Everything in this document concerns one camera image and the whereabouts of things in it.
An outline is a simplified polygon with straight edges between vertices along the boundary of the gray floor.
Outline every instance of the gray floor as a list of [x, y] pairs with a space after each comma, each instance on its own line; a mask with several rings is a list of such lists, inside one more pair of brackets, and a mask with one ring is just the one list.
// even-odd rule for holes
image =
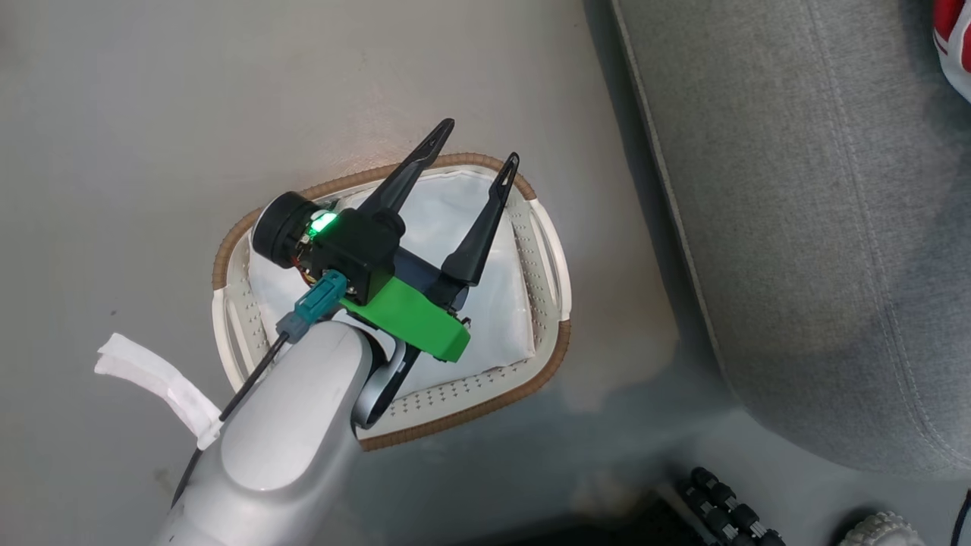
[[445, 116], [447, 152], [522, 156], [569, 258], [573, 343], [542, 392], [368, 454], [318, 543], [610, 516], [696, 463], [792, 545], [858, 505], [943, 542], [962, 484], [841, 469], [735, 408], [611, 32], [605, 5], [579, 1], [0, 3], [0, 542], [148, 540], [191, 436], [95, 376], [97, 348], [124, 333], [225, 403], [209, 275], [226, 230], [281, 191], [401, 157]]

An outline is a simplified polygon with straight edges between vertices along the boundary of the perforated basket wall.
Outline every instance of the perforated basket wall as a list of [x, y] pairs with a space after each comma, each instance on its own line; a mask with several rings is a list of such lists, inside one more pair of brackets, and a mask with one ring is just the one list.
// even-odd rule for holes
[[[394, 169], [388, 165], [326, 182], [302, 193], [319, 200], [356, 193], [379, 184]], [[481, 154], [443, 155], [426, 174], [456, 169], [495, 176], [502, 161]], [[549, 215], [522, 175], [515, 179], [506, 206], [513, 224], [519, 261], [529, 297], [536, 354], [395, 399], [385, 415], [357, 437], [365, 450], [406, 442], [461, 425], [538, 391], [554, 374], [570, 339], [570, 279], [566, 259]], [[249, 233], [260, 210], [229, 231], [213, 266], [213, 327], [219, 357], [233, 389], [239, 389], [270, 340], [259, 316], [249, 280]]]

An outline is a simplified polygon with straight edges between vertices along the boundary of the green plastic block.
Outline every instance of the green plastic block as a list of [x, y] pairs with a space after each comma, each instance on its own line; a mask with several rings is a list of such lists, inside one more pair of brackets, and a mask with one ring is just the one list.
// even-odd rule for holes
[[348, 312], [440, 360], [458, 362], [469, 344], [469, 330], [462, 323], [397, 277], [365, 306], [346, 298], [341, 303]]

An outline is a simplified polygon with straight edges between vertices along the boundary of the green light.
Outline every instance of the green light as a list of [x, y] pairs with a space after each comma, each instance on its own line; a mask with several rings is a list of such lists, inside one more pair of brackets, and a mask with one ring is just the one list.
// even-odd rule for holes
[[307, 234], [314, 237], [318, 233], [322, 232], [325, 227], [331, 222], [337, 220], [337, 215], [334, 213], [323, 213], [322, 215], [316, 217], [313, 222], [310, 222], [310, 228], [307, 230]]

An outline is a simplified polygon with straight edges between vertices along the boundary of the gray fabric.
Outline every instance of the gray fabric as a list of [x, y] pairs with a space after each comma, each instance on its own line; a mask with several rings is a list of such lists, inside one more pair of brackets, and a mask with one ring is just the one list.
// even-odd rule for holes
[[971, 105], [930, 3], [616, 0], [722, 371], [860, 469], [971, 468]]

